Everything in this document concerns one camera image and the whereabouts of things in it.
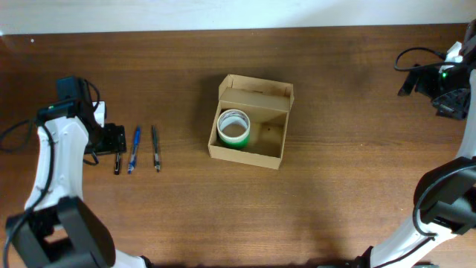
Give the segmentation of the black pen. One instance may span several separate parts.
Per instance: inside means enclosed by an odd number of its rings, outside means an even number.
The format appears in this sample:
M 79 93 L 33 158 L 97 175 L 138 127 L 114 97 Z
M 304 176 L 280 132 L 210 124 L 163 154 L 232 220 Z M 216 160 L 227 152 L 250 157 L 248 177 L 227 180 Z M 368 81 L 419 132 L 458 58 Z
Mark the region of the black pen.
M 115 154 L 115 167 L 114 167 L 114 175 L 119 175 L 122 166 L 122 155 L 121 153 Z

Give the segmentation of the beige masking tape roll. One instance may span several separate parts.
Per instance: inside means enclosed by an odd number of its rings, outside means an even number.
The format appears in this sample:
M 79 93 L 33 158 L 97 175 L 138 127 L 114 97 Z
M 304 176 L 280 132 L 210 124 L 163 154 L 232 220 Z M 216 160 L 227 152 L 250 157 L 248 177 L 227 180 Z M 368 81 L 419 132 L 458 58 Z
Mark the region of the beige masking tape roll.
M 244 133 L 251 133 L 251 122 L 249 117 L 239 109 L 227 109 L 219 115 L 216 123 L 219 133 L 237 137 Z

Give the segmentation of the green tape roll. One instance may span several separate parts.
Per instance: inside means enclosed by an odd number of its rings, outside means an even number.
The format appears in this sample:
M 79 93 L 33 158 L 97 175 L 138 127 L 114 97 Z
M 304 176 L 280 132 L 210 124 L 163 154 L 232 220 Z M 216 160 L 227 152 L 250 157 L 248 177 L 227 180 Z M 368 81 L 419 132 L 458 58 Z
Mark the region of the green tape roll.
M 246 147 L 249 143 L 250 134 L 244 133 L 243 135 L 232 137 L 224 133 L 219 133 L 220 142 L 228 148 L 240 150 Z

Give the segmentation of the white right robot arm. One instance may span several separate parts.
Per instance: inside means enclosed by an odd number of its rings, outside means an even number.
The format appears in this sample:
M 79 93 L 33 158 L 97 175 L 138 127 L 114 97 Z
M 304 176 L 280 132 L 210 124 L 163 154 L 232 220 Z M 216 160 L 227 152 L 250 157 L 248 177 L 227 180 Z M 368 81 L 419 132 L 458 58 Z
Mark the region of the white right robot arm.
M 419 92 L 438 116 L 465 121 L 460 148 L 454 160 L 420 179 L 410 217 L 351 267 L 420 267 L 432 249 L 475 228 L 475 23 L 468 24 L 462 42 L 436 56 L 438 63 L 405 68 L 398 94 Z

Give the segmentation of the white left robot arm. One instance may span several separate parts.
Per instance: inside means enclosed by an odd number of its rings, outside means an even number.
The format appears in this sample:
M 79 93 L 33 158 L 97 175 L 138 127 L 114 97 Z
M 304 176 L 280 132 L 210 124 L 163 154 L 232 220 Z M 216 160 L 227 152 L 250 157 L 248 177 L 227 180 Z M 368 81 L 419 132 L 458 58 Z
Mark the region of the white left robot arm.
M 151 267 L 148 258 L 117 250 L 83 202 L 83 156 L 93 136 L 86 125 L 103 129 L 106 105 L 97 101 L 85 115 L 76 108 L 67 101 L 39 110 L 36 178 L 24 213 L 7 219 L 7 244 L 27 267 Z

